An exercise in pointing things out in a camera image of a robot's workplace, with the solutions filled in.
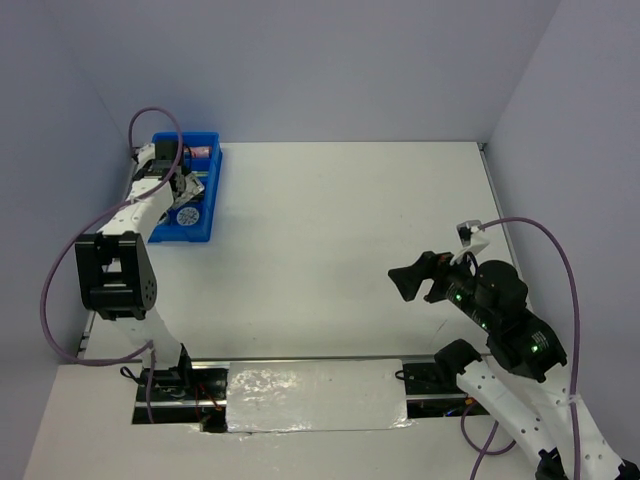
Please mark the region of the blue paint jar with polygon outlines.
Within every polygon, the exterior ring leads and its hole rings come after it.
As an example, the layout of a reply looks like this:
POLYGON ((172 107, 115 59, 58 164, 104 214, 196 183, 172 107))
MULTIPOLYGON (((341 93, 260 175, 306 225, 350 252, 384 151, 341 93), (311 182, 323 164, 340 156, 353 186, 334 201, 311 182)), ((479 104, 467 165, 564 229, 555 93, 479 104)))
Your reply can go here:
POLYGON ((195 226, 200 218, 200 210, 194 206, 184 206, 176 213, 176 223, 181 227, 195 226))
POLYGON ((167 212, 165 212, 157 221, 158 225, 167 225, 169 223, 170 223, 170 216, 167 212))

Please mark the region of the pink capped pencil tube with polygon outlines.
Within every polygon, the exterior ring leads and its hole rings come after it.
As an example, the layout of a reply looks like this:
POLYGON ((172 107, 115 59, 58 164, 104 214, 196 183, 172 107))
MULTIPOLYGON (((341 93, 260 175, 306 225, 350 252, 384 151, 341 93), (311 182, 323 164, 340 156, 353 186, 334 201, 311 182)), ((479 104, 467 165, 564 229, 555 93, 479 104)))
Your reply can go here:
POLYGON ((207 159, 212 155, 212 147, 211 146, 197 146, 197 147, 189 147, 185 148, 185 154, 188 155, 192 159, 207 159))

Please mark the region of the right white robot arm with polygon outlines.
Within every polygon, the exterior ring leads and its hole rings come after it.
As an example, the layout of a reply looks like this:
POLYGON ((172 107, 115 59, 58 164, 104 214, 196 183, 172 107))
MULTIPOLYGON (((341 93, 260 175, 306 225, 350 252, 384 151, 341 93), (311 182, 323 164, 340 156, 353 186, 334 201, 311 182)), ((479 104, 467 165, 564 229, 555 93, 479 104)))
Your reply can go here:
POLYGON ((431 281, 426 302, 448 300, 487 335, 497 364, 520 380, 523 402, 465 340, 435 355, 436 383, 470 395, 511 436, 538 479, 636 479, 639 468, 614 452, 582 399, 570 391, 567 354, 551 327, 526 306, 528 288, 500 260, 479 266, 452 254, 425 252, 389 271, 406 302, 431 281))

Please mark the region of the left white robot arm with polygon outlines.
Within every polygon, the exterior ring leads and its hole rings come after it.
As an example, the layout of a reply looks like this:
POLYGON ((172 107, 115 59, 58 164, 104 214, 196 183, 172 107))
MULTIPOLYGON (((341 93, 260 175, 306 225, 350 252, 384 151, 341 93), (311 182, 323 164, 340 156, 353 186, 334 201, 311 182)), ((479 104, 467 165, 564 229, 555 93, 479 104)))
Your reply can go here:
POLYGON ((110 322, 134 348, 143 348, 140 383, 175 399, 189 396, 196 374, 186 347, 169 332, 155 304, 158 281, 147 243, 161 217, 187 193, 183 148, 161 140, 138 150, 143 164, 134 174, 123 207, 93 234, 75 241, 85 308, 110 322))

